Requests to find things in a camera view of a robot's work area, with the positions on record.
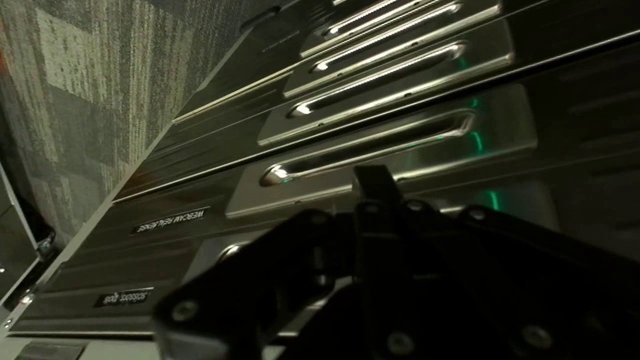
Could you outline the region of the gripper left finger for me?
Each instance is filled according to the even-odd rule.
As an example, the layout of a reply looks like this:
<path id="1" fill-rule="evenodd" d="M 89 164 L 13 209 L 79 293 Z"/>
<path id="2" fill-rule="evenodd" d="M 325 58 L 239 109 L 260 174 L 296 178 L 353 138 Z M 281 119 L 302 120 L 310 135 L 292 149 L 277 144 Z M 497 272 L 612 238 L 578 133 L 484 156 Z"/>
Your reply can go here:
<path id="1" fill-rule="evenodd" d="M 262 360 L 325 297 L 278 360 L 383 360 L 362 309 L 360 218 L 304 209 L 174 289 L 152 313 L 161 360 Z"/>

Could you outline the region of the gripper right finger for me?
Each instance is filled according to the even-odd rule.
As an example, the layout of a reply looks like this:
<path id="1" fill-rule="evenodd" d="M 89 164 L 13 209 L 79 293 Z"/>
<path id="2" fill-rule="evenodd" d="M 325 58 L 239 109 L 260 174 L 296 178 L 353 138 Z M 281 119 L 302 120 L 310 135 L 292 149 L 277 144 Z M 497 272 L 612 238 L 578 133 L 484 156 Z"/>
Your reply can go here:
<path id="1" fill-rule="evenodd" d="M 509 359 L 640 360 L 640 263 L 496 210 L 455 218 L 407 200 L 386 166 L 381 201 L 416 289 L 462 314 L 461 336 Z"/>

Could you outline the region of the black drawer with webcam label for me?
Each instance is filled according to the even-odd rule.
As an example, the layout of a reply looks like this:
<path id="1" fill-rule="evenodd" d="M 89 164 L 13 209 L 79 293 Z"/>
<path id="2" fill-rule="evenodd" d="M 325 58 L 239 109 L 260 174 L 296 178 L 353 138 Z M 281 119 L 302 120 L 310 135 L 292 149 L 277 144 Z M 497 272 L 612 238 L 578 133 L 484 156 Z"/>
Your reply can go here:
<path id="1" fill-rule="evenodd" d="M 356 166 L 640 259 L 640 41 L 115 203 L 46 289 L 171 287 L 297 212 L 347 212 Z"/>

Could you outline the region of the black drawer with scissors label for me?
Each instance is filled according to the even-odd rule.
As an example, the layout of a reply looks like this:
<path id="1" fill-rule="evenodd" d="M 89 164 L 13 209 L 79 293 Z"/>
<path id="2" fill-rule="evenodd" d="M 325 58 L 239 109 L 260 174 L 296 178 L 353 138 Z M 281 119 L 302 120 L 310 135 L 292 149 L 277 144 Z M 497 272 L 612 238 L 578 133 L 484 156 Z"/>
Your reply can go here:
<path id="1" fill-rule="evenodd" d="M 185 280 L 201 244 L 269 210 L 227 218 L 226 208 L 245 169 L 199 178 L 182 186 L 120 203 L 106 212 L 80 247 L 36 292 L 11 327 L 21 335 L 149 335 L 155 303 Z M 640 155 L 596 158 L 557 166 L 532 161 L 460 168 L 398 180 L 398 187 L 443 191 L 457 187 L 537 181 L 548 187 L 561 231 L 576 239 L 640 260 Z M 196 208 L 195 219 L 130 235 L 138 224 Z M 98 296 L 153 287 L 140 304 L 94 308 Z"/>

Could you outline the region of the black metal drawer cabinet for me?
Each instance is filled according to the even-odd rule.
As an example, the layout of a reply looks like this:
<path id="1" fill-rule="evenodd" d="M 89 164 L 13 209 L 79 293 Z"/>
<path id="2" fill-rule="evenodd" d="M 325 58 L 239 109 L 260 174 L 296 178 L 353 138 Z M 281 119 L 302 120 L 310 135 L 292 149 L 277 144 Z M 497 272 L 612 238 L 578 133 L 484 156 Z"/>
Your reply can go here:
<path id="1" fill-rule="evenodd" d="M 295 0 L 265 14 L 102 216 L 0 323 L 147 337 L 163 296 L 382 165 L 444 214 L 483 205 L 586 239 L 558 176 L 640 162 L 640 0 Z"/>

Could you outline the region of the black label strip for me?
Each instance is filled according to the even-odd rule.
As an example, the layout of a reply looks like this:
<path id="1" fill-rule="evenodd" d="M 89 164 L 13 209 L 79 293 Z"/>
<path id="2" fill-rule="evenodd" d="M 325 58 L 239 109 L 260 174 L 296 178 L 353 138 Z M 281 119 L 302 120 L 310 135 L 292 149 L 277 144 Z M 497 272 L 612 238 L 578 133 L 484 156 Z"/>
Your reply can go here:
<path id="1" fill-rule="evenodd" d="M 153 287 L 144 287 L 101 294 L 94 301 L 93 308 L 139 305 L 147 301 L 153 290 Z"/>
<path id="2" fill-rule="evenodd" d="M 209 206 L 186 210 L 176 214 L 168 215 L 162 218 L 153 219 L 144 223 L 137 224 L 130 231 L 130 235 L 142 234 L 147 231 L 158 230 L 173 226 L 176 224 L 187 223 L 190 221 L 200 220 L 206 216 L 206 213 L 210 209 Z"/>

